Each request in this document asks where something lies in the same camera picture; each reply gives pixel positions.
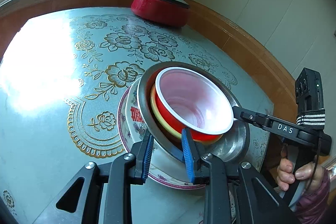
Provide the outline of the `right hand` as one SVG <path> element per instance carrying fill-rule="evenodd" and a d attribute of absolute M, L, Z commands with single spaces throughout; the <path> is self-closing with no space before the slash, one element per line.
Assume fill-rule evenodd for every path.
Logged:
<path fill-rule="evenodd" d="M 312 194 L 316 192 L 322 184 L 325 169 L 312 162 L 302 166 L 295 172 L 293 163 L 287 158 L 287 149 L 281 150 L 281 160 L 277 167 L 277 184 L 283 191 L 287 191 L 289 186 L 297 181 L 307 181 L 305 193 Z"/>

